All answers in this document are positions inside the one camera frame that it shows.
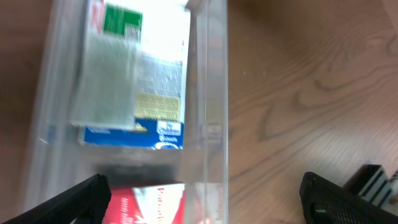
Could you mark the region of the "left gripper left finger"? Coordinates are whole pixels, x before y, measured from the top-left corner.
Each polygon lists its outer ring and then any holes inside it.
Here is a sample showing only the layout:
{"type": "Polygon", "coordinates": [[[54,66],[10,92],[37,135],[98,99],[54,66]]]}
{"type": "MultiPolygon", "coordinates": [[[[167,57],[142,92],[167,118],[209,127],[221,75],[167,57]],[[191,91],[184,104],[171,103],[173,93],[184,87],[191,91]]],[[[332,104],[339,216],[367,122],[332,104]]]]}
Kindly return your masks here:
{"type": "Polygon", "coordinates": [[[108,178],[96,174],[4,224],[102,224],[110,200],[108,178]]]}

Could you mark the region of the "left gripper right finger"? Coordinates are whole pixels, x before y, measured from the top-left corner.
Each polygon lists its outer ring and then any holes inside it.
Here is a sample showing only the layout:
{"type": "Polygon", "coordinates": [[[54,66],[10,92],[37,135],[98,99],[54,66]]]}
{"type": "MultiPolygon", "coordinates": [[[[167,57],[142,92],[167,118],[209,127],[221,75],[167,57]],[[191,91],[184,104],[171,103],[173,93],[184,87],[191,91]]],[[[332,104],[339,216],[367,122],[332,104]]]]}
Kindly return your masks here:
{"type": "Polygon", "coordinates": [[[303,175],[299,195],[307,224],[397,224],[397,216],[314,172],[303,175]]]}

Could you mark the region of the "clear plastic container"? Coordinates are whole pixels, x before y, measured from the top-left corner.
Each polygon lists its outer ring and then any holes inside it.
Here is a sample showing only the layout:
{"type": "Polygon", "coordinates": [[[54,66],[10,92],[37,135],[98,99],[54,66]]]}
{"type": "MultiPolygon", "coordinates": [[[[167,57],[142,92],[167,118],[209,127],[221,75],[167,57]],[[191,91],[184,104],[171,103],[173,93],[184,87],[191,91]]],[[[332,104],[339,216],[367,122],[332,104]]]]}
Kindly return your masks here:
{"type": "Polygon", "coordinates": [[[88,1],[55,1],[41,68],[20,212],[90,177],[109,188],[185,185],[183,223],[228,221],[226,1],[185,1],[191,13],[181,149],[96,146],[71,124],[88,1]]]}

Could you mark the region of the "red Panadol box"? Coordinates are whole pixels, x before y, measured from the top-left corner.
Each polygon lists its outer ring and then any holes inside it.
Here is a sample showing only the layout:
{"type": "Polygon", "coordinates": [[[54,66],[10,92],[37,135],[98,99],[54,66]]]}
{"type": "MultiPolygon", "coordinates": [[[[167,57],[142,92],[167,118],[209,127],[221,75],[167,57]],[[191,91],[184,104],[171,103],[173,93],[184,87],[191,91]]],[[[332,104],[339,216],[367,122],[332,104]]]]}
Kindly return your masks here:
{"type": "Polygon", "coordinates": [[[182,224],[184,222],[184,184],[113,189],[111,193],[104,223],[182,224]]]}

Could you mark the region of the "blue medicine box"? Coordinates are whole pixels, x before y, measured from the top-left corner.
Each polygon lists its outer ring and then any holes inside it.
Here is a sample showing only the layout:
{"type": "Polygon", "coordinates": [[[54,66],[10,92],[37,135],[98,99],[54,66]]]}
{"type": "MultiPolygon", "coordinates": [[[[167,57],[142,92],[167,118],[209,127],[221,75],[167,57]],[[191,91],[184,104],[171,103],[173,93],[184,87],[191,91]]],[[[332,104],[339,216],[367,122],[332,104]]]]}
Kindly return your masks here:
{"type": "Polygon", "coordinates": [[[122,1],[143,15],[134,127],[80,128],[83,144],[181,149],[191,13],[185,1],[122,1]]]}

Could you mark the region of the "white green medicine box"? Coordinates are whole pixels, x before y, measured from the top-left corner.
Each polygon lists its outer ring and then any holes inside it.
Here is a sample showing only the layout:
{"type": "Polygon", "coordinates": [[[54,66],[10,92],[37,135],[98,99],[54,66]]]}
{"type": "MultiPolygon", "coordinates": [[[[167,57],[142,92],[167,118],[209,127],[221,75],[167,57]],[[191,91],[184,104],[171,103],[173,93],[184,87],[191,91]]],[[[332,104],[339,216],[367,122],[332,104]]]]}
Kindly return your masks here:
{"type": "Polygon", "coordinates": [[[132,129],[143,15],[122,1],[88,1],[71,124],[132,129]]]}

